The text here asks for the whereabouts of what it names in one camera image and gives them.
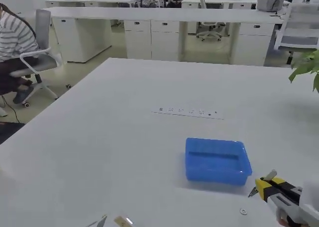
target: sneaker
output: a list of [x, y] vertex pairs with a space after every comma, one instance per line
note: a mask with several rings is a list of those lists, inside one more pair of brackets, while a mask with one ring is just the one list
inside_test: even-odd
[[20, 104], [22, 103], [30, 94], [31, 92], [34, 90], [34, 88], [31, 86], [29, 87], [27, 90], [23, 90], [23, 91], [18, 91], [16, 93], [15, 98], [13, 99], [13, 103], [14, 104]]

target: small metal screw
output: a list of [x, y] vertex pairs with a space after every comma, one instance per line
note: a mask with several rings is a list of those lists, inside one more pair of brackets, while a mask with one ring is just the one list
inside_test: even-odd
[[245, 209], [240, 209], [240, 213], [242, 214], [242, 215], [247, 215], [247, 212], [246, 212], [246, 210]]

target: green plant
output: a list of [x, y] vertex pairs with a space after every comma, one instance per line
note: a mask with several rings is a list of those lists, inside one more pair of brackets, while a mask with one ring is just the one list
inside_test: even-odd
[[289, 77], [291, 82], [297, 75], [315, 73], [313, 91], [316, 89], [319, 92], [319, 50], [311, 53], [303, 53], [293, 64], [293, 67], [296, 67], [296, 69]]

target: gray office chair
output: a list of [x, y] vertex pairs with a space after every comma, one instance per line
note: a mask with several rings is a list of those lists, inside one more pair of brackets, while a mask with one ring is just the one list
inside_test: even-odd
[[[49, 46], [49, 31], [50, 31], [50, 22], [51, 22], [51, 12], [46, 10], [38, 9], [36, 11], [35, 18], [35, 33], [36, 41], [40, 47], [40, 50], [22, 53], [20, 55], [20, 60], [28, 67], [23, 70], [18, 70], [10, 73], [12, 77], [30, 77], [32, 74], [35, 75], [36, 83], [33, 84], [34, 90], [31, 94], [23, 101], [24, 107], [29, 107], [30, 104], [27, 100], [38, 90], [46, 90], [53, 99], [57, 99], [58, 96], [48, 88], [48, 86], [42, 82], [39, 72], [50, 70], [62, 65], [62, 59], [59, 55], [51, 53], [51, 47]], [[38, 55], [39, 62], [35, 66], [30, 66], [24, 58], [27, 56]]]
[[291, 65], [294, 52], [311, 52], [319, 49], [318, 19], [318, 3], [289, 4], [274, 46], [275, 50], [289, 51], [287, 65]]
[[[200, 6], [202, 9], [207, 8], [205, 0], [200, 0]], [[202, 32], [197, 33], [197, 35], [196, 35], [197, 38], [201, 37], [201, 40], [205, 41], [205, 39], [207, 37], [216, 37], [217, 41], [221, 41], [221, 39], [223, 37], [223, 35], [221, 33], [224, 32], [224, 29], [226, 27], [225, 23], [223, 23], [223, 22], [202, 22], [201, 25], [208, 26], [209, 31], [202, 31]], [[221, 32], [214, 31], [215, 28], [218, 28], [221, 26], [223, 27]]]

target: power strip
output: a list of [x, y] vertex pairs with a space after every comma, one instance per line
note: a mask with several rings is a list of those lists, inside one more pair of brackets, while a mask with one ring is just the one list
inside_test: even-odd
[[217, 111], [204, 111], [203, 109], [183, 109], [183, 108], [156, 108], [152, 111], [153, 113], [158, 114], [168, 114], [168, 115], [178, 115], [178, 116], [191, 116], [191, 117], [200, 117], [200, 118], [208, 118], [208, 119], [220, 119], [224, 120], [224, 118]]

